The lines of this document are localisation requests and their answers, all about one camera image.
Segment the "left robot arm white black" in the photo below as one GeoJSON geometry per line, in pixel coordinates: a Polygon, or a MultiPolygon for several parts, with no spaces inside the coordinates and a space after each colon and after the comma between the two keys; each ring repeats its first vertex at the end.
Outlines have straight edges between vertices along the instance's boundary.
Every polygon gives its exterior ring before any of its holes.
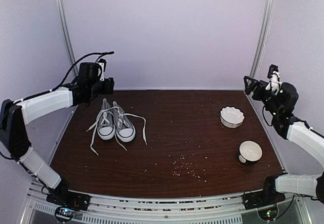
{"type": "Polygon", "coordinates": [[[68,183],[54,171],[32,147],[26,125],[55,111],[89,104],[99,95],[113,93],[113,78],[105,78],[106,61],[83,62],[72,82],[36,97],[16,101],[5,100],[1,107],[1,142],[11,158],[29,171],[48,189],[62,206],[73,201],[68,183]]]}

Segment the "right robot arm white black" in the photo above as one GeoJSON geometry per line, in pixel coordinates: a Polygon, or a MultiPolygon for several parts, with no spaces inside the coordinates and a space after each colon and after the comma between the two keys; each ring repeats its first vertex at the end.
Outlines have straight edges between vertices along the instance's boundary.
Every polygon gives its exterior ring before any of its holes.
{"type": "MultiPolygon", "coordinates": [[[[244,77],[246,95],[261,101],[264,109],[271,113],[271,126],[283,139],[288,140],[310,154],[323,165],[323,136],[311,128],[305,120],[293,114],[298,100],[296,88],[288,83],[279,83],[274,87],[273,82],[244,77]]],[[[292,193],[311,197],[323,202],[323,173],[315,175],[283,174],[267,177],[264,190],[260,192],[260,201],[271,204],[279,193],[292,193]]]]}

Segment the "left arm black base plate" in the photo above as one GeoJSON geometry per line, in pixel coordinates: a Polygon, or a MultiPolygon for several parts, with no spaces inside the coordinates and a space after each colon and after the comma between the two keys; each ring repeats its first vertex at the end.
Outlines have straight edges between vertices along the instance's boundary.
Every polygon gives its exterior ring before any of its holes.
{"type": "Polygon", "coordinates": [[[60,206],[66,206],[77,211],[87,211],[91,200],[91,196],[73,191],[50,191],[46,197],[46,201],[60,206]]]}

